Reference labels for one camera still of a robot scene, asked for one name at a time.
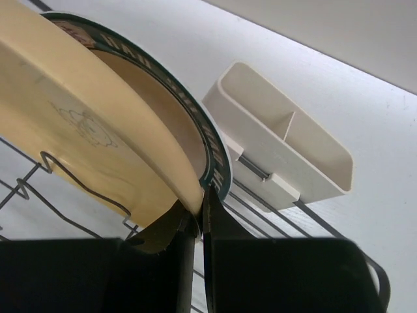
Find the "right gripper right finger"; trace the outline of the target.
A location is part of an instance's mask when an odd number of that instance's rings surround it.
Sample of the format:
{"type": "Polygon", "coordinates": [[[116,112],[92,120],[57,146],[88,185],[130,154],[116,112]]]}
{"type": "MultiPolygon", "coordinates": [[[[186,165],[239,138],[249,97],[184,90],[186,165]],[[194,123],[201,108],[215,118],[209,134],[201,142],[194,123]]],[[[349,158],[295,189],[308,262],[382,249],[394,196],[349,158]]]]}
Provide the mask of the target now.
{"type": "Polygon", "coordinates": [[[257,238],[214,188],[202,209],[209,312],[386,312],[386,271],[344,238],[257,238]]]}

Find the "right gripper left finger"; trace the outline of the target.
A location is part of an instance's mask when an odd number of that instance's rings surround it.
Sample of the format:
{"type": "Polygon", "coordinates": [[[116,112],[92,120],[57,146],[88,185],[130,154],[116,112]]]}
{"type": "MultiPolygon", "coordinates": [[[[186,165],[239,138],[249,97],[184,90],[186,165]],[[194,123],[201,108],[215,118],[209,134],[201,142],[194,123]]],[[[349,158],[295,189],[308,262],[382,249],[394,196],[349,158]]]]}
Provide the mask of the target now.
{"type": "Polygon", "coordinates": [[[128,240],[1,243],[2,312],[188,312],[196,222],[180,203],[128,240]]]}

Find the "green rimmed plate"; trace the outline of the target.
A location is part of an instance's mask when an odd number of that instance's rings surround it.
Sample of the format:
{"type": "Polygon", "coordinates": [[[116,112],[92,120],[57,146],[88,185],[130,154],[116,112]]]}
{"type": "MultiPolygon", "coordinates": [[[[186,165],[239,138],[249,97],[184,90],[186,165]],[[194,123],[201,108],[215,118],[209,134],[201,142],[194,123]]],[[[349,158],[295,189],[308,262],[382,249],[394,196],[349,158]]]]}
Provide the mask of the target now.
{"type": "Polygon", "coordinates": [[[224,200],[232,185],[231,157],[209,111],[145,50],[113,30],[64,12],[42,16],[94,53],[154,111],[186,153],[204,189],[224,200]]]}

